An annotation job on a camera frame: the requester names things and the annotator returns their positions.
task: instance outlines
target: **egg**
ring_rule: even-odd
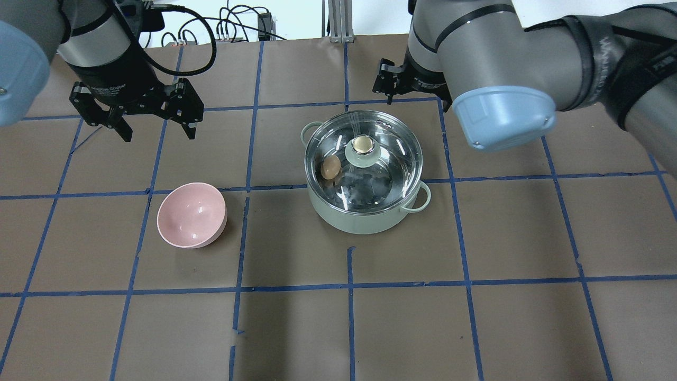
[[[341,170],[341,160],[336,155],[327,156],[322,162],[320,174],[325,180],[331,180],[339,174]]]

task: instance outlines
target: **pink bowl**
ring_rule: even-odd
[[[218,189],[203,182],[181,185],[160,205],[158,232],[176,247],[207,246],[221,235],[228,218]]]

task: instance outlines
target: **light blue joint cap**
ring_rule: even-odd
[[[49,61],[40,46],[0,21],[0,127],[26,116],[48,78]]]
[[[494,152],[547,134],[555,125],[555,104],[539,90],[489,86],[459,95],[452,104],[468,144]]]

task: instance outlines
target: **pot lid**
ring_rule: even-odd
[[[410,196],[422,169],[420,145],[409,128],[378,111],[351,111],[313,133],[305,152],[309,188],[330,207],[374,214]]]

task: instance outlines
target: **white wall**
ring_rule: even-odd
[[[270,9],[277,23],[277,34],[287,39],[310,39],[322,36],[322,3],[326,0],[231,0],[230,6],[245,4]],[[513,0],[517,15],[524,27],[539,22],[554,20],[569,14],[602,16],[619,12],[633,5],[644,3],[667,3],[669,0]],[[203,16],[218,17],[219,8],[225,0],[156,0],[156,3],[172,3],[193,9]],[[253,13],[239,15],[243,24],[256,27]],[[191,16],[165,13],[167,27],[163,32],[152,34],[150,46],[160,46],[165,31],[177,33],[179,27]],[[411,16],[407,13],[407,0],[353,0],[353,31],[356,35],[385,35],[408,33]],[[201,23],[195,21],[188,27],[196,34],[199,43],[209,41]],[[257,32],[248,33],[257,39]],[[145,45],[147,33],[141,35]]]

